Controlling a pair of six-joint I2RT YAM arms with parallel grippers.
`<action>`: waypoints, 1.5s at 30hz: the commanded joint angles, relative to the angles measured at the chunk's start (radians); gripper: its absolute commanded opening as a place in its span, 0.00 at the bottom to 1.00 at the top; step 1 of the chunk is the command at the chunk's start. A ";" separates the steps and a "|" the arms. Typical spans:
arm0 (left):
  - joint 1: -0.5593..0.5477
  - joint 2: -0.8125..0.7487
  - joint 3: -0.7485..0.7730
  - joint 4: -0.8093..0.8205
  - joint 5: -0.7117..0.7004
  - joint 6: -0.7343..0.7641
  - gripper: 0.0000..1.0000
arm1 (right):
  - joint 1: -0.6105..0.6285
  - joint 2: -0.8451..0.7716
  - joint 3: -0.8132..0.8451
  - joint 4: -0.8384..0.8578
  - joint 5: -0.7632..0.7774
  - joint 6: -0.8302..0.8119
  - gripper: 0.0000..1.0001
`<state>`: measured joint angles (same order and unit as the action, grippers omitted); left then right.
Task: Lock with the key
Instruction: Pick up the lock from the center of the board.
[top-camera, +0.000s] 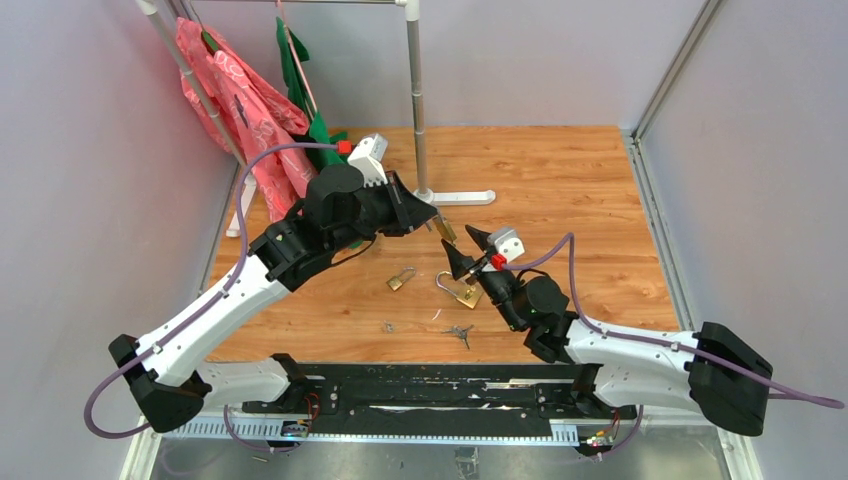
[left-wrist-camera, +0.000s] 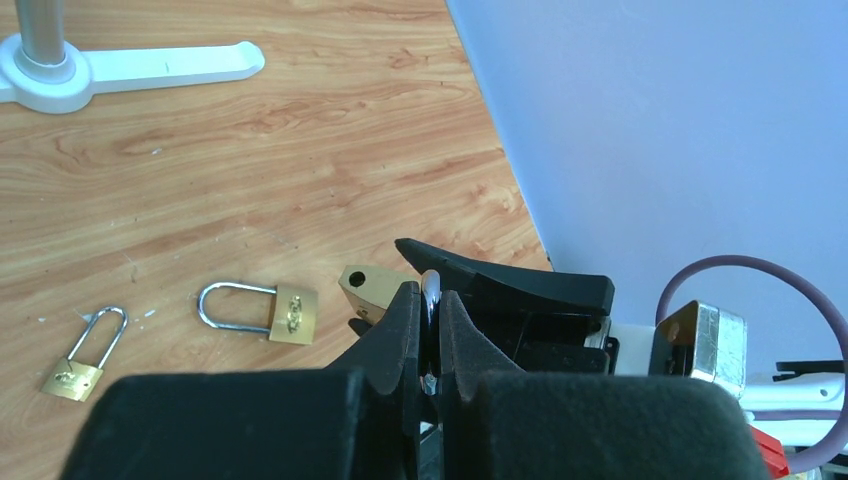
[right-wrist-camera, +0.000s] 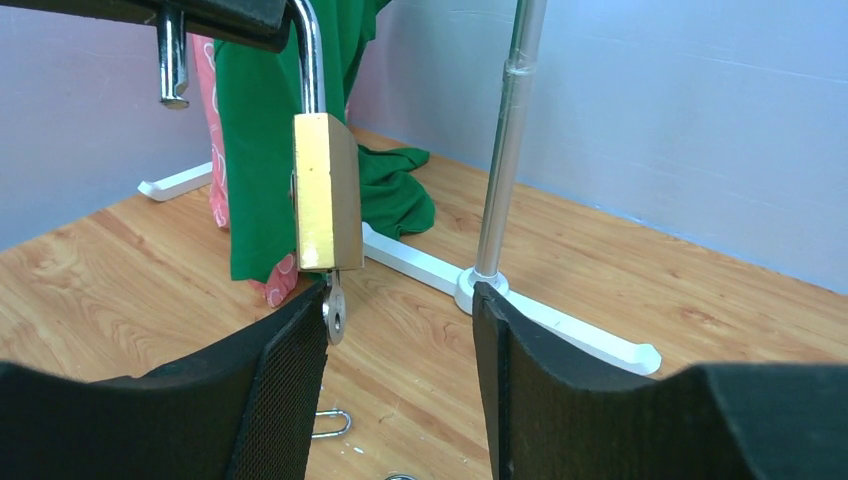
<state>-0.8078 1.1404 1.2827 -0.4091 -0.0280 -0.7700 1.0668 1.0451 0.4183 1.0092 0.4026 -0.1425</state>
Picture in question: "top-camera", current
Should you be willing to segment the small brass padlock with key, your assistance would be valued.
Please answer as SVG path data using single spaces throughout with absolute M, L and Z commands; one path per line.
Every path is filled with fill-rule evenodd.
M 417 274 L 417 269 L 412 266 L 407 266 L 402 268 L 397 274 L 391 276 L 387 281 L 387 286 L 392 291 L 397 291 L 403 287 L 403 285 L 415 277 Z

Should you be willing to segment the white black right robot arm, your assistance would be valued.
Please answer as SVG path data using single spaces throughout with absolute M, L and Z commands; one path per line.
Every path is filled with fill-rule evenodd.
M 466 231 L 482 254 L 473 258 L 443 241 L 452 277 L 478 284 L 534 356 L 580 368 L 570 392 L 577 413 L 656 406 L 699 413 L 739 435 L 763 433 L 773 368 L 731 329 L 705 322 L 697 331 L 656 331 L 591 320 L 550 275 L 513 265 L 524 252 L 514 229 Z

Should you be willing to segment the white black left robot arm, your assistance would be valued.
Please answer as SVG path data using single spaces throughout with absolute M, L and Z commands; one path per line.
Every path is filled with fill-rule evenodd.
M 341 250 L 380 235 L 402 237 L 436 214 L 393 171 L 385 182 L 369 185 L 350 165 L 322 170 L 305 197 L 189 307 L 140 338 L 120 335 L 112 341 L 110 354 L 149 426 L 170 432 L 204 408 L 243 402 L 298 411 L 307 389 L 290 356 L 229 363 L 211 363 L 207 356 L 249 319 L 337 266 Z

